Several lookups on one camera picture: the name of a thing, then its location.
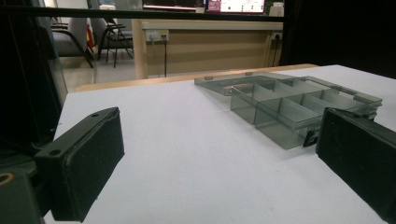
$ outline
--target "screen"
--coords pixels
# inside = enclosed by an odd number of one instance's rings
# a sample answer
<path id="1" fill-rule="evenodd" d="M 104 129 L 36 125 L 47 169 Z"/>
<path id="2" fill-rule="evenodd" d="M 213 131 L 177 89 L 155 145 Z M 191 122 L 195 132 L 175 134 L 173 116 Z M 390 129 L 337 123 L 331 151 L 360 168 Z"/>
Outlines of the screen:
<path id="1" fill-rule="evenodd" d="M 264 0 L 206 0 L 206 12 L 263 13 Z"/>

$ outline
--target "electrical socket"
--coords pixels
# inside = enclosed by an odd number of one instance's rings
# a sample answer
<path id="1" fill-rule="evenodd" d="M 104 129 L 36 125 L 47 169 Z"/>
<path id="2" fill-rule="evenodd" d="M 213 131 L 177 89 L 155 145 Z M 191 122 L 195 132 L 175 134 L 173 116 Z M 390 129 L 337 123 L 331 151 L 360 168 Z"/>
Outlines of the electrical socket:
<path id="1" fill-rule="evenodd" d="M 271 39 L 272 40 L 276 40 L 276 36 L 278 35 L 279 36 L 279 40 L 281 40 L 282 39 L 282 34 L 283 33 L 281 33 L 281 32 L 274 32 L 273 35 L 271 36 Z"/>
<path id="2" fill-rule="evenodd" d="M 146 41 L 163 41 L 163 36 L 169 41 L 169 30 L 146 30 Z"/>

